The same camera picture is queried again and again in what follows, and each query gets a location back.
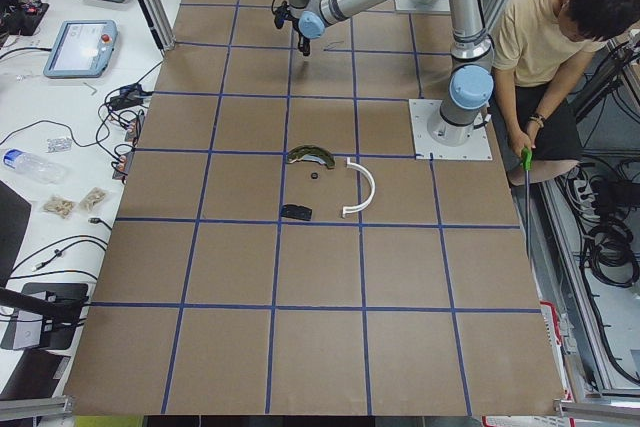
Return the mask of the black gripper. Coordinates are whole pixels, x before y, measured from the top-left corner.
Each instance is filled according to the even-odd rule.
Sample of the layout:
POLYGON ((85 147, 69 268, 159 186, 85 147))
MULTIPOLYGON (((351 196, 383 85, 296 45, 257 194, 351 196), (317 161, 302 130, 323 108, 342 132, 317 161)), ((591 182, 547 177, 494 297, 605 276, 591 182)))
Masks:
POLYGON ((297 32, 298 41, 297 41, 297 49, 299 52, 302 52, 304 57, 308 57, 311 54, 311 41, 301 32, 297 32))

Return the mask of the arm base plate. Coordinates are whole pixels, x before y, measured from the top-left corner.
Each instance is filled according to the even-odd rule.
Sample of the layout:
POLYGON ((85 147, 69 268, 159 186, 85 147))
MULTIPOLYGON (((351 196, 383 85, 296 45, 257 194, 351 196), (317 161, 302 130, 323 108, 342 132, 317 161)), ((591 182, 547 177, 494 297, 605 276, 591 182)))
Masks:
POLYGON ((479 111, 467 126, 447 123, 438 99, 409 99, 414 156, 418 160, 492 161, 487 121, 479 111))
POLYGON ((399 13, 426 15, 449 15, 449 0, 395 0, 395 10, 399 13))

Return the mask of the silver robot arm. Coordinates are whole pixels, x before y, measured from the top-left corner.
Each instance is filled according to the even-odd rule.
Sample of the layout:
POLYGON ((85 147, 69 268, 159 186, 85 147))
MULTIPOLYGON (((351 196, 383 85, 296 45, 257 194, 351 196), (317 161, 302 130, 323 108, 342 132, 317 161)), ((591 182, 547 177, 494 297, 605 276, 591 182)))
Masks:
POLYGON ((276 28, 291 23, 299 51, 309 55, 311 40, 328 27, 386 1, 394 1, 402 12, 450 15, 452 73, 444 100, 429 117, 428 131, 442 144, 464 143, 478 128, 476 117, 488 105, 494 88, 493 43, 482 0, 283 0, 271 9, 276 28))

